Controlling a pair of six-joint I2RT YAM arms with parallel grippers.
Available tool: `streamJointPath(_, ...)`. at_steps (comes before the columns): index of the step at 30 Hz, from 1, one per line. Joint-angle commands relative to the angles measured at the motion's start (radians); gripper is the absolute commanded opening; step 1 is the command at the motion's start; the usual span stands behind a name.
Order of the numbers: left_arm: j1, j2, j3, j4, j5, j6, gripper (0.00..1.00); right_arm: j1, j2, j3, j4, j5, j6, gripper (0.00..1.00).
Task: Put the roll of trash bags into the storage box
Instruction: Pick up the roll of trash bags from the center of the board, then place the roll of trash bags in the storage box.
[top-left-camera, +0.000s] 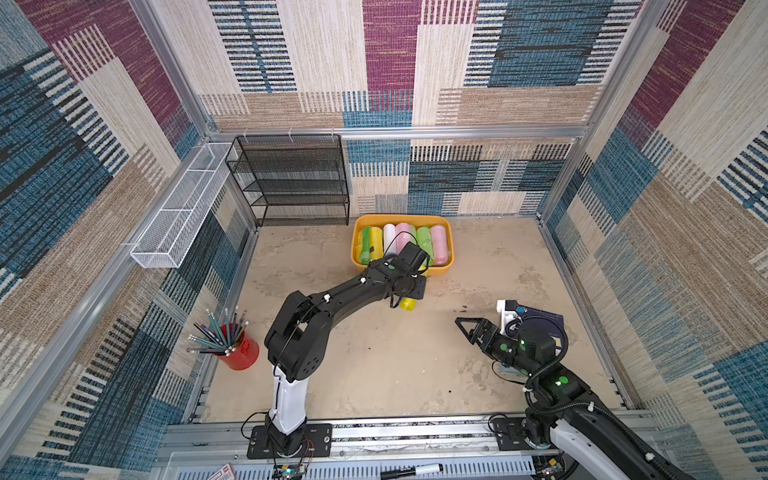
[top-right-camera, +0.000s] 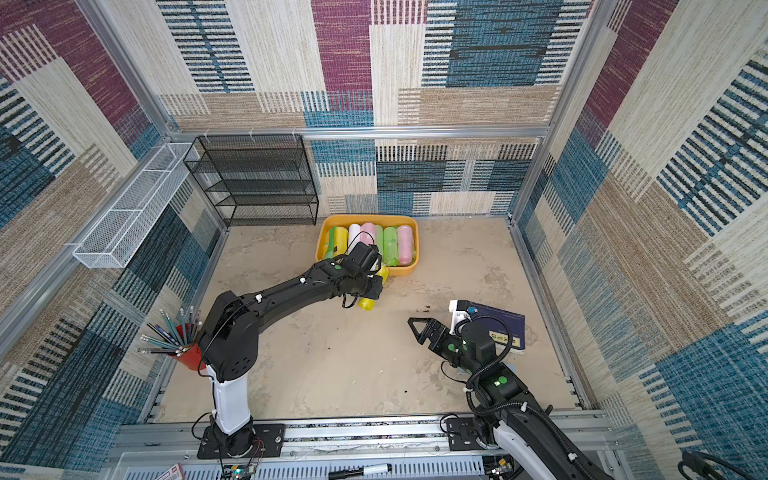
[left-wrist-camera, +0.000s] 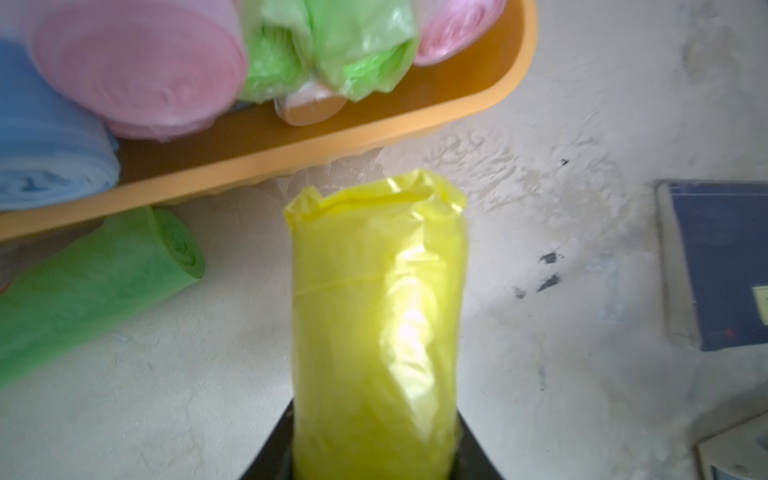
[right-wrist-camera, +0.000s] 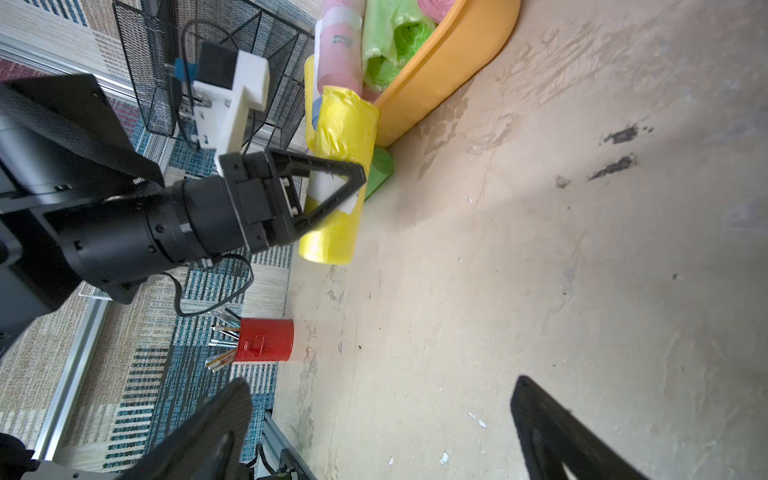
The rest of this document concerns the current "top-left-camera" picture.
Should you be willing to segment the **light green roll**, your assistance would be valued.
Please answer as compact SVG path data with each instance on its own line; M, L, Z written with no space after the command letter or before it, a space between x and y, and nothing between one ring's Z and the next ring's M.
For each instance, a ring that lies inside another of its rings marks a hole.
M432 266L434 264L434 249L430 228L428 226L418 227L416 237L419 247L428 255L427 265Z

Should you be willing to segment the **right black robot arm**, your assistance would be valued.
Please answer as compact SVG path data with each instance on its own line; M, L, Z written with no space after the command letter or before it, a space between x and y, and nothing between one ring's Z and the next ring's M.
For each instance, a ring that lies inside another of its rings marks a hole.
M652 448L563 364L569 350L563 327L533 316L514 337L486 318L458 317L469 343L492 360L526 377L526 441L555 447L596 479L689 479L691 476Z

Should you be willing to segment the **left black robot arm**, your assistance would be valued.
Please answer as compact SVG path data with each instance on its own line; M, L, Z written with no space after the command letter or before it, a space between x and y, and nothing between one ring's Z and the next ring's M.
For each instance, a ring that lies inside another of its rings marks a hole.
M367 305L388 299L421 300L430 255L408 242L398 254L371 261L358 275L330 289L289 294L264 340L273 367L274 393L264 423L249 438L249 459L296 458L316 447L330 455L332 425L310 424L306 413L309 377L320 367L329 337L342 320Z

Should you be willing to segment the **white roll blue end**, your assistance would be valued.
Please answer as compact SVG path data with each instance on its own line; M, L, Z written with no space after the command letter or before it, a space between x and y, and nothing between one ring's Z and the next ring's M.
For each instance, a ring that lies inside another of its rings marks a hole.
M385 224L383 227L383 247L384 255L396 253L396 226L392 223Z

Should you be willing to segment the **small yellow roll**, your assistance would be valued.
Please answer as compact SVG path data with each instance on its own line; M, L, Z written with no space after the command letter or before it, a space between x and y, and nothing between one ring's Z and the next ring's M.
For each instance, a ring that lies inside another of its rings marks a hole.
M379 260L384 256L384 235L381 227L371 226L369 229L369 253L370 260Z

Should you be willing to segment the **dark green roll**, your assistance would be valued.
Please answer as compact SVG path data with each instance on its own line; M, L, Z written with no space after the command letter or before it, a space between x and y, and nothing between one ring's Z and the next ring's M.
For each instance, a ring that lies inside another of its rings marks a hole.
M358 253L358 261L362 265L368 265L370 262L370 245L371 245L371 237L370 237L370 228L364 227L358 235L358 247L359 247L359 253Z

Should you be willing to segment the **pink roll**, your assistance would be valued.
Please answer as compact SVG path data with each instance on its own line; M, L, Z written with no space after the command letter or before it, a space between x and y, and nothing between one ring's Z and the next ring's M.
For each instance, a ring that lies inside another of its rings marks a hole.
M415 227L409 223L402 222L395 227L395 251L399 254L408 243L416 243Z
M438 224L430 228L433 258L435 265L445 265L449 262L449 249L447 230L444 225Z

